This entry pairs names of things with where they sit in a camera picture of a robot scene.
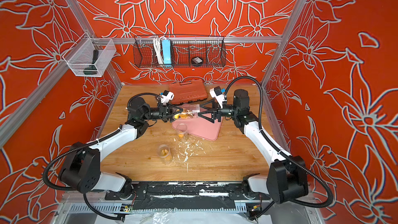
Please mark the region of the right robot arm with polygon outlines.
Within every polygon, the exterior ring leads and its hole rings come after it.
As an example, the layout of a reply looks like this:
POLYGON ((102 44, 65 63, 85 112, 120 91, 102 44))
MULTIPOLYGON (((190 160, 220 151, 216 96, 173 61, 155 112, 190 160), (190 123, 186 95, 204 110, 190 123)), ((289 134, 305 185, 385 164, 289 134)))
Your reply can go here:
POLYGON ((278 204, 293 202, 301 206, 325 208, 333 202, 333 193, 327 183, 311 172, 300 156, 292 156, 283 149, 263 128, 260 117, 249 107, 248 92, 238 89, 234 92, 233 104, 227 103, 225 90, 215 87, 209 91, 212 99, 201 105, 204 108, 199 117, 212 123, 223 117, 233 119, 235 126, 249 138, 265 158, 269 171, 266 177, 251 175, 244 181, 249 190, 266 195, 278 204), (315 179, 326 191, 326 200, 320 203, 302 201, 307 196, 308 176, 315 179))

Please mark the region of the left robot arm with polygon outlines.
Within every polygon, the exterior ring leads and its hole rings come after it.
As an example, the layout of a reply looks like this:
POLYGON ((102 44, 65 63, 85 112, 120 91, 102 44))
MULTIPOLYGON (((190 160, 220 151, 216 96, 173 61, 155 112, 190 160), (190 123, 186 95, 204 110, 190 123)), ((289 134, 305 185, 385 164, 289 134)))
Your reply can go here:
POLYGON ((49 162, 42 174, 43 183, 54 190, 81 194, 103 190, 128 198, 133 191, 132 180, 120 173, 102 172, 101 162, 120 147, 143 136, 149 128, 149 120, 168 122, 183 111, 162 95, 154 96, 158 105, 151 107, 144 96, 141 93, 129 99, 127 121, 116 131, 89 143, 77 142, 49 162))

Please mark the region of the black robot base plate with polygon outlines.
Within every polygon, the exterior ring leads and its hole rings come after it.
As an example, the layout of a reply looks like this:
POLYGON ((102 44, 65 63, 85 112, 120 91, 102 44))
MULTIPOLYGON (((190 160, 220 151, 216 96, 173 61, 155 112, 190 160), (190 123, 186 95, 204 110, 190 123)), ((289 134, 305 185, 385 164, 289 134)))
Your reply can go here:
POLYGON ((270 200, 239 181, 136 181, 132 194, 122 199, 107 191, 106 201, 121 202, 133 211, 206 211, 245 213, 270 200))

